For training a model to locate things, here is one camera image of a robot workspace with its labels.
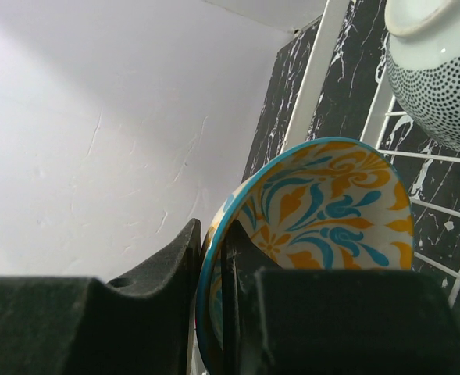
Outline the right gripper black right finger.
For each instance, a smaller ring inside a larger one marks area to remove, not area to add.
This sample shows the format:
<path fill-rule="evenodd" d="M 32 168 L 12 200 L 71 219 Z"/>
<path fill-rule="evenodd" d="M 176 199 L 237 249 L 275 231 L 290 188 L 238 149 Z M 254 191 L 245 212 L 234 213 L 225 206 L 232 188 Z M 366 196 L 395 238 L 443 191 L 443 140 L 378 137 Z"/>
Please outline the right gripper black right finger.
<path fill-rule="evenodd" d="M 238 222 L 223 238 L 226 374 L 460 374 L 460 330 L 412 271 L 287 270 Z"/>

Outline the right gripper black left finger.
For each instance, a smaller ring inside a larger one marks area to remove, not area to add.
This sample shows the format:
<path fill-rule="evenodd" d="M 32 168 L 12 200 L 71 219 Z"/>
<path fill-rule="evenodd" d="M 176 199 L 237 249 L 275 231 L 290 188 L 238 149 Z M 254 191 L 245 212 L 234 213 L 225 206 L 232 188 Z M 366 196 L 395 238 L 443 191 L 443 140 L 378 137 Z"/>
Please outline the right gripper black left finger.
<path fill-rule="evenodd" d="M 0 374 L 187 374 L 201 224 L 107 283 L 0 277 Z"/>

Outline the orange blue floral bowl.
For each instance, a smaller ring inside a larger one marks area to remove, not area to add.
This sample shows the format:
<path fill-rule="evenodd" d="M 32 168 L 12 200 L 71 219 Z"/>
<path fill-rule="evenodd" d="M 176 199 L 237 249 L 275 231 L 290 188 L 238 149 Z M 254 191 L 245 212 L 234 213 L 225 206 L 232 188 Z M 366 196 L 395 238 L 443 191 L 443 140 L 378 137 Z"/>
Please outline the orange blue floral bowl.
<path fill-rule="evenodd" d="M 205 235 L 195 322 L 210 374 L 223 371 L 221 245 L 233 221 L 283 268 L 412 266 L 411 203 L 382 154 L 350 138 L 324 137 L 278 155 L 228 196 Z"/>

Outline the grey red-rimmed patterned bowl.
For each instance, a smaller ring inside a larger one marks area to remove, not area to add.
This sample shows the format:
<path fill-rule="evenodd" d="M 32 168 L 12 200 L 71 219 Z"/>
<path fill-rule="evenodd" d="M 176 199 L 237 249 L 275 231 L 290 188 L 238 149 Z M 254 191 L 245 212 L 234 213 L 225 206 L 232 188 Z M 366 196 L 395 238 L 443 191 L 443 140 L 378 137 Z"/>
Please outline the grey red-rimmed patterned bowl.
<path fill-rule="evenodd" d="M 460 1 L 389 1 L 387 74 L 401 108 L 460 152 Z"/>

